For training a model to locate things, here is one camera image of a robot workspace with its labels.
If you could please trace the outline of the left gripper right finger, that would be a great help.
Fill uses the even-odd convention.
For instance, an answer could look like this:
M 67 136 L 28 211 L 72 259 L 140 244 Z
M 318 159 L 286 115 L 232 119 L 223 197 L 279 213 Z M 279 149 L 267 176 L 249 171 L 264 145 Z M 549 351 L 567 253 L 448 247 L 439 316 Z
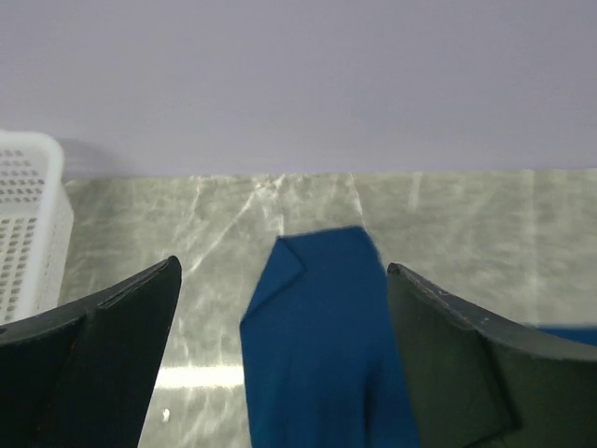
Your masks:
M 595 327 L 523 325 L 397 263 L 387 282 L 423 447 L 595 445 Z

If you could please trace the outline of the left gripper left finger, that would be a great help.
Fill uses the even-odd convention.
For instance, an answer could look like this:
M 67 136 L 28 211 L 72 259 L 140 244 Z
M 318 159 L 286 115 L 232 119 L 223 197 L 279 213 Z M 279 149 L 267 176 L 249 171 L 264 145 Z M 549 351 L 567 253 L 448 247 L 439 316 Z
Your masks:
M 137 446 L 181 284 L 169 257 L 2 326 L 2 446 Z

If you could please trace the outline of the blue printed t-shirt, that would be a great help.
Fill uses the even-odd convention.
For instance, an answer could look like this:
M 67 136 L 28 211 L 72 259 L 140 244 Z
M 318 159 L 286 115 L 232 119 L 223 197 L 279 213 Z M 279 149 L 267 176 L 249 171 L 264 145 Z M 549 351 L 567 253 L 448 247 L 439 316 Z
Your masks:
M 256 447 L 423 447 L 367 232 L 279 237 L 240 323 Z

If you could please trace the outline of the white perforated plastic basket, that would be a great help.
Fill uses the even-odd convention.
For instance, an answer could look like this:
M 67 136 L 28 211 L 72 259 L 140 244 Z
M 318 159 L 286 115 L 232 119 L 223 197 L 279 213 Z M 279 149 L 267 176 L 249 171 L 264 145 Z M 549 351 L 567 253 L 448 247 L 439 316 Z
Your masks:
M 52 137 L 1 132 L 1 323 L 55 308 L 74 222 Z

